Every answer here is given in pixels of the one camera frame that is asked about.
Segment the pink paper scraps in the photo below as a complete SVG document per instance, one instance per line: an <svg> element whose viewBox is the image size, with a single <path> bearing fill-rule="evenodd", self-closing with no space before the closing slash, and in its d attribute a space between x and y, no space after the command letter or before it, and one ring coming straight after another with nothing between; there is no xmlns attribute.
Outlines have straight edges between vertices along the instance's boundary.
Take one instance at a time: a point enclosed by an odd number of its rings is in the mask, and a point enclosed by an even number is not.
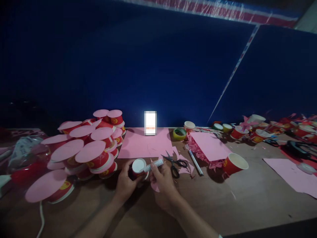
<svg viewBox="0 0 317 238"><path fill-rule="evenodd" d="M295 191L317 198L317 177L306 174L288 159L263 159Z"/></svg>
<svg viewBox="0 0 317 238"><path fill-rule="evenodd" d="M129 128L123 140L118 159L159 157L173 154L168 128L157 128L155 136L145 136L144 128Z"/></svg>
<svg viewBox="0 0 317 238"><path fill-rule="evenodd" d="M228 154L232 153L214 134L204 132L189 133L186 148L207 162L209 169L214 171L221 168Z"/></svg>

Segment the tape roll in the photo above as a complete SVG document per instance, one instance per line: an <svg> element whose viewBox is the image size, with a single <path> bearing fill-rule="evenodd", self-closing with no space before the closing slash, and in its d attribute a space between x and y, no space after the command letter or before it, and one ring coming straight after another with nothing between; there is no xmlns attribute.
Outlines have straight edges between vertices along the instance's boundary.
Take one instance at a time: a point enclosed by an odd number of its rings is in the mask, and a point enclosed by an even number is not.
<svg viewBox="0 0 317 238"><path fill-rule="evenodd" d="M173 138L175 140L185 140L186 131L183 128L175 128L173 130Z"/></svg>

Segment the blue backdrop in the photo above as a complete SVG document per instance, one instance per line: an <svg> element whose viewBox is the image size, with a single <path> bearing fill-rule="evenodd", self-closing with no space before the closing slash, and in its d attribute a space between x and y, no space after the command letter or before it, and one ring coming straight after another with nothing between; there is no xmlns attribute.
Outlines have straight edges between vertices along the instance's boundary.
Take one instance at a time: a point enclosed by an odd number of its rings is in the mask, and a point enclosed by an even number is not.
<svg viewBox="0 0 317 238"><path fill-rule="evenodd" d="M316 67L316 34L261 26L210 122L317 114Z"/></svg>
<svg viewBox="0 0 317 238"><path fill-rule="evenodd" d="M120 109L128 127L143 126L145 110L158 112L160 127L206 126L254 29L101 0L24 2L3 27L3 108L33 98L57 123Z"/></svg>

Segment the white cable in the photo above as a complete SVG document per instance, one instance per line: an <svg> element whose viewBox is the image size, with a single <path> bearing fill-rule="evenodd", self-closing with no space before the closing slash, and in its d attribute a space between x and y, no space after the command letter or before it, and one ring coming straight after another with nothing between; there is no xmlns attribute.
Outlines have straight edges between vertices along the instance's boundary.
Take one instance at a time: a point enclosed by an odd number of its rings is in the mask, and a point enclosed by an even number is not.
<svg viewBox="0 0 317 238"><path fill-rule="evenodd" d="M36 237L36 238L39 238L39 237L41 236L41 233L42 233L43 228L44 228L44 225L45 225L45 220L44 220L44 215L43 215L42 201L40 201L40 215L41 215L42 225L41 225L41 229L40 229L39 233L37 234L37 237Z"/></svg>

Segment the paper scrap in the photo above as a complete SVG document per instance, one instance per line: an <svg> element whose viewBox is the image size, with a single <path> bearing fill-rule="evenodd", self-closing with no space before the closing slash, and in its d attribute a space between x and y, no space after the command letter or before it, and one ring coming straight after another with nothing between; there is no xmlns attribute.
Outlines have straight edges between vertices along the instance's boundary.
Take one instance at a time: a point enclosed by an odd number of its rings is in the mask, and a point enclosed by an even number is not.
<svg viewBox="0 0 317 238"><path fill-rule="evenodd" d="M129 128L125 134L118 159L158 157L173 154L168 128L157 128L155 136L145 136L144 127Z"/></svg>
<svg viewBox="0 0 317 238"><path fill-rule="evenodd" d="M288 159L263 159L295 191L317 198L317 177L306 174Z"/></svg>

